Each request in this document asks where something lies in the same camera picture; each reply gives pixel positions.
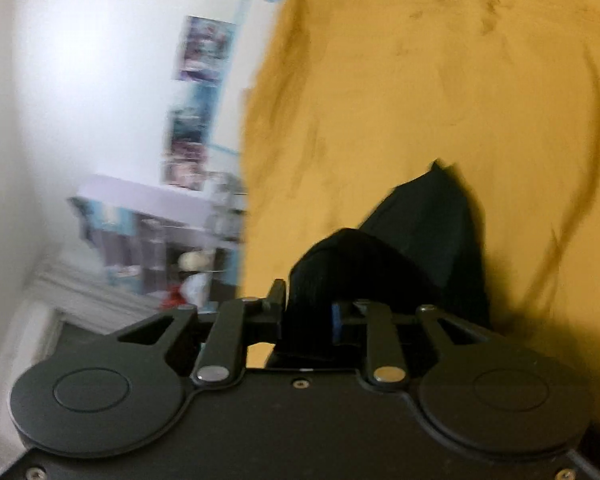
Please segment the black garment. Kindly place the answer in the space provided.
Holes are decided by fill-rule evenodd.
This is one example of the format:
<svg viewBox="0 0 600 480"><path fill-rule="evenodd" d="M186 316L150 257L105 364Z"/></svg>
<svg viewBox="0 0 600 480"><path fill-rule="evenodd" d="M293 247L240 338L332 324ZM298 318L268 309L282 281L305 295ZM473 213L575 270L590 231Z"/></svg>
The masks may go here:
<svg viewBox="0 0 600 480"><path fill-rule="evenodd" d="M452 166L437 162L396 188L356 229L311 247L290 274L282 339L269 368L325 368L340 356L334 307L370 300L398 315L423 304L488 328L477 203Z"/></svg>

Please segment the purple shelf unit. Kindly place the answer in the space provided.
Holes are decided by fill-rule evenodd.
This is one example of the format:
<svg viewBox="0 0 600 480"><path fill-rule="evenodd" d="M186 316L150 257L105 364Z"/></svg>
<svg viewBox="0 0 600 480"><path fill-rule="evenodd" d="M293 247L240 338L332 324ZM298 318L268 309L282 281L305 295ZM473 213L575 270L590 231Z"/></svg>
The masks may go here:
<svg viewBox="0 0 600 480"><path fill-rule="evenodd" d="M95 176L69 203L109 285L163 309L213 312L238 296L246 194L234 174L214 172L193 193Z"/></svg>

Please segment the mustard yellow bed cover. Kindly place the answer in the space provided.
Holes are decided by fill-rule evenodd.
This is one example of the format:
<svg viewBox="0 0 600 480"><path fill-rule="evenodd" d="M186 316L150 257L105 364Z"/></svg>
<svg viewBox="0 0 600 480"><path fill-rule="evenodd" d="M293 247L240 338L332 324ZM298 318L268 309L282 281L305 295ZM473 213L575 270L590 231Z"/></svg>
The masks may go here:
<svg viewBox="0 0 600 480"><path fill-rule="evenodd" d="M600 374L600 0L286 0L242 131L247 292L441 160L498 317Z"/></svg>

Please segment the wall photo posters strip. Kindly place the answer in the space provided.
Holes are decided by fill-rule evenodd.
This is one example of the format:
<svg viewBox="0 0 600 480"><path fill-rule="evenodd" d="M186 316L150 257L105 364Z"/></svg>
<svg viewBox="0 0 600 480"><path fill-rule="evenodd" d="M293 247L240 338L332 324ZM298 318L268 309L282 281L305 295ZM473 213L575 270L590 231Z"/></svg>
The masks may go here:
<svg viewBox="0 0 600 480"><path fill-rule="evenodd" d="M237 144L216 132L235 25L189 16L174 64L166 115L162 182L200 192L209 176L230 171Z"/></svg>

